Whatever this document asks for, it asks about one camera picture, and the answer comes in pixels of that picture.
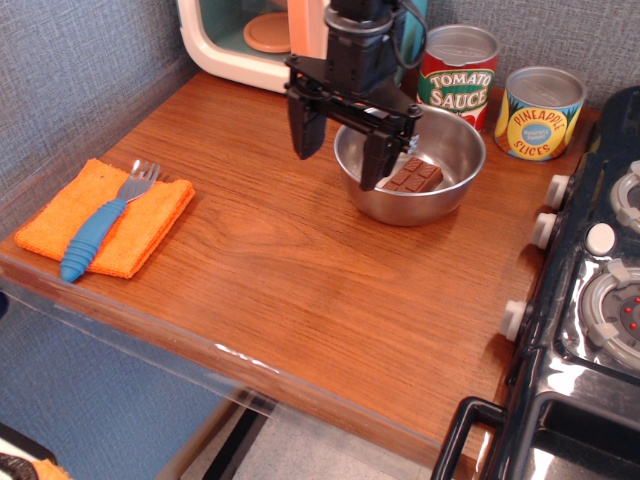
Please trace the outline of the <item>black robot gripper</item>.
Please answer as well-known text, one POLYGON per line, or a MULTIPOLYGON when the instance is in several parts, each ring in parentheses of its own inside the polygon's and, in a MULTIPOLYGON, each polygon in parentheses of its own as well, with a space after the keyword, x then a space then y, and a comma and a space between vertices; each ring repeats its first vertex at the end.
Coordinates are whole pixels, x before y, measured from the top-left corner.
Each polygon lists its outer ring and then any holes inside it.
POLYGON ((325 140, 326 120, 368 134, 360 188, 370 191, 393 169, 400 151, 416 143, 418 107, 395 84, 398 69, 421 61, 401 53, 405 18, 422 21, 417 9, 326 9, 330 29, 325 59, 289 55, 286 84, 293 149, 301 160, 325 140))

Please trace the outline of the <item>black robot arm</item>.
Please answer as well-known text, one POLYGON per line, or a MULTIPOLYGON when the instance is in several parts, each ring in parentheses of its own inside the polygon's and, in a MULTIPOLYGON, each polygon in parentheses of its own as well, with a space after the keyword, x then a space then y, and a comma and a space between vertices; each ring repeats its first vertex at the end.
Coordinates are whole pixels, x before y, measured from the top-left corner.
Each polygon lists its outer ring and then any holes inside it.
POLYGON ((417 144, 422 113, 395 83, 398 69, 420 64, 401 54, 405 17, 423 15, 411 1, 332 1, 324 13, 327 56, 290 55, 286 86, 293 147, 302 159, 323 145, 333 119, 364 134, 360 187, 373 189, 402 153, 417 144))

